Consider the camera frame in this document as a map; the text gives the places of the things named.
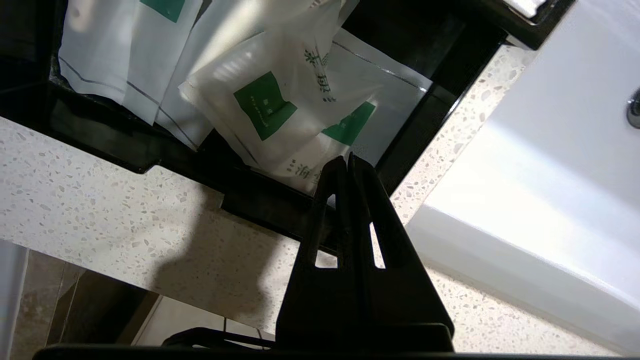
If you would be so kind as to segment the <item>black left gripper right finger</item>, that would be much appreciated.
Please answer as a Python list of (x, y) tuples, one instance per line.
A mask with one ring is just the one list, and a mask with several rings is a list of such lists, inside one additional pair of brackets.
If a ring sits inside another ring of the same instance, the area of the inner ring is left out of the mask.
[(380, 351), (452, 351), (450, 315), (375, 169), (354, 154), (349, 185), (366, 344)]

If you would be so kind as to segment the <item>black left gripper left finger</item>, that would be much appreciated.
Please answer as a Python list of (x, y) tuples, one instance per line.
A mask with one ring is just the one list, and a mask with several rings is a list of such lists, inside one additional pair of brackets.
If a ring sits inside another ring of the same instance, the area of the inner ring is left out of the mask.
[[(341, 156), (327, 162), (317, 184), (304, 239), (295, 257), (276, 321), (280, 349), (326, 350), (346, 347), (358, 319), (355, 291), (354, 242), (348, 203), (348, 172)], [(335, 268), (316, 265), (327, 218), (327, 201), (334, 196), (333, 226), (327, 235), (337, 246)]]

